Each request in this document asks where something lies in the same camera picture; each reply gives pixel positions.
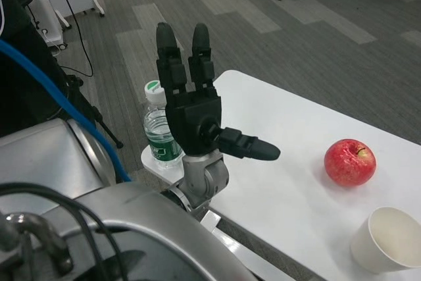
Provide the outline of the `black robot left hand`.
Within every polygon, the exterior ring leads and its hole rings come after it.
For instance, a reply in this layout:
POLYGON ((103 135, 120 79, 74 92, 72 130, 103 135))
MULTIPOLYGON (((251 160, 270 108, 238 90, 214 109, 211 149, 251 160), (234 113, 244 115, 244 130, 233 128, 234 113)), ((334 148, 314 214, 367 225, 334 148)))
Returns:
POLYGON ((275 161, 280 150, 256 136, 222 128, 222 102, 213 85, 209 31, 198 23, 193 33, 187 73, 171 26, 156 29, 157 70, 166 96, 166 118, 172 136, 189 156, 200 157, 219 150, 237 158, 275 161))

